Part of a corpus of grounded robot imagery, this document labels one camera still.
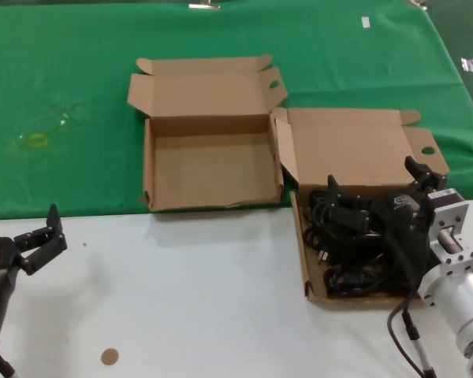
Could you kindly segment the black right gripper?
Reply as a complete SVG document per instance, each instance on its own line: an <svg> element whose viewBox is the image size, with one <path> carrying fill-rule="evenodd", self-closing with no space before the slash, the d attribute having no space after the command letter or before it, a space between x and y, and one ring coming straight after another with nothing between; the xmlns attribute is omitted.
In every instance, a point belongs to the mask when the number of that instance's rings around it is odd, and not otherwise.
<svg viewBox="0 0 473 378"><path fill-rule="evenodd" d="M405 158L404 166L413 178L407 186L410 191L429 194L445 189L446 177L412 156ZM419 200L411 192L396 188L376 191L372 197L348 195L333 175L327 176L327 184L330 220L362 233L369 233L372 224L383 239L391 267L417 290L431 260L428 223Z"/></svg>

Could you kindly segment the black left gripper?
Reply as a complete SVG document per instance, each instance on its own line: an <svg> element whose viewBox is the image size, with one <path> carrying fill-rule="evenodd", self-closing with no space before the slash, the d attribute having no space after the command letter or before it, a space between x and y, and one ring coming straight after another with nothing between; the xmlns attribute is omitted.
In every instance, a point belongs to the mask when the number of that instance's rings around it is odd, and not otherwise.
<svg viewBox="0 0 473 378"><path fill-rule="evenodd" d="M67 248L58 208L51 204L44 228L14 239L0 236L0 275L16 278L20 268L33 275Z"/></svg>

